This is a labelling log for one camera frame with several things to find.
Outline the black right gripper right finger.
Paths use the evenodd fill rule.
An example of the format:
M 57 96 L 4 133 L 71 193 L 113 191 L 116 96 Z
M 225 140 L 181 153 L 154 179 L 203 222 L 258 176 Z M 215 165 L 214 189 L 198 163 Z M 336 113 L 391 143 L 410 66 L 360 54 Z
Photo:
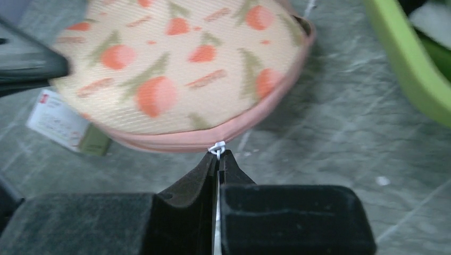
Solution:
M 219 162 L 223 254 L 375 254 L 365 209 L 340 185 L 256 184 L 232 152 Z

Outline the pink tulip-print laundry bag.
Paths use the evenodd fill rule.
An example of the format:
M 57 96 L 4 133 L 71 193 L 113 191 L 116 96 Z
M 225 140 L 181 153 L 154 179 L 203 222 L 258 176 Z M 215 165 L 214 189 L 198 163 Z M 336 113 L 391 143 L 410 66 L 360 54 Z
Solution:
M 314 38 L 289 1 L 88 1 L 54 44 L 69 74 L 50 83 L 123 145 L 203 151 L 274 111 Z

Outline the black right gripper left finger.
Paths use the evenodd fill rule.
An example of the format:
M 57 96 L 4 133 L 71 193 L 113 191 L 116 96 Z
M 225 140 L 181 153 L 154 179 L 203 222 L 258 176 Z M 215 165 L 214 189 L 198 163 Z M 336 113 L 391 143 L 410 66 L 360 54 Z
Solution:
M 25 201 L 1 254 L 213 254 L 217 159 L 160 193 L 50 193 Z

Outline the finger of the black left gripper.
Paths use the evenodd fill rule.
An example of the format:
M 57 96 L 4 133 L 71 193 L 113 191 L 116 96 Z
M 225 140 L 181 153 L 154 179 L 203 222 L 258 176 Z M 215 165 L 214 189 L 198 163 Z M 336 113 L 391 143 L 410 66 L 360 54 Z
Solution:
M 1 18 L 1 97 L 48 87 L 69 73 L 65 57 Z

